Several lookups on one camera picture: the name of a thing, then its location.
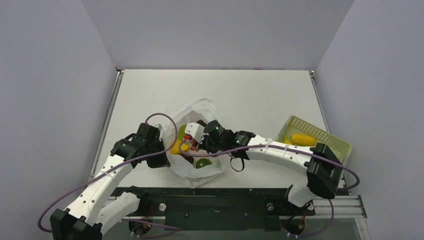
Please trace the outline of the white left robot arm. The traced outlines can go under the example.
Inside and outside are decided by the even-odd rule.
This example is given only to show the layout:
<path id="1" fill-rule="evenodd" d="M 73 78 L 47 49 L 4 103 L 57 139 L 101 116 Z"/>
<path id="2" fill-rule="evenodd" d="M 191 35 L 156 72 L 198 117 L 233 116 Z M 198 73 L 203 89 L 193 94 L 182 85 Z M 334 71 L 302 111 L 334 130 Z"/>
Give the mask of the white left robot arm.
<path id="1" fill-rule="evenodd" d="M 117 141 L 96 177 L 64 210 L 56 209 L 50 216 L 55 240 L 100 240 L 122 218 L 149 209 L 146 193 L 129 189 L 105 206 L 119 183 L 137 166 L 146 161 L 150 168 L 169 167 L 165 146 L 160 138 L 161 125 L 141 123 L 136 133 Z"/>

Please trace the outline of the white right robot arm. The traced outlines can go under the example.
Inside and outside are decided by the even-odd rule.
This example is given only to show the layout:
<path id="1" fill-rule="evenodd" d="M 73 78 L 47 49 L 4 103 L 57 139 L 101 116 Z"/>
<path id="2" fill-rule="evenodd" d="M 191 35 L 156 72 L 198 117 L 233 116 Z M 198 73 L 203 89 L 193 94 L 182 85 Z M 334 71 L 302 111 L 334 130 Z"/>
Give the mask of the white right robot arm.
<path id="1" fill-rule="evenodd" d="M 326 144 L 284 144 L 249 131 L 233 132 L 217 120 L 207 124 L 188 123 L 184 133 L 193 147 L 207 153 L 264 161 L 304 175 L 302 181 L 288 188 L 282 199 L 282 207 L 289 214 L 296 213 L 316 197 L 332 200 L 337 194 L 343 170 L 341 162 Z"/>

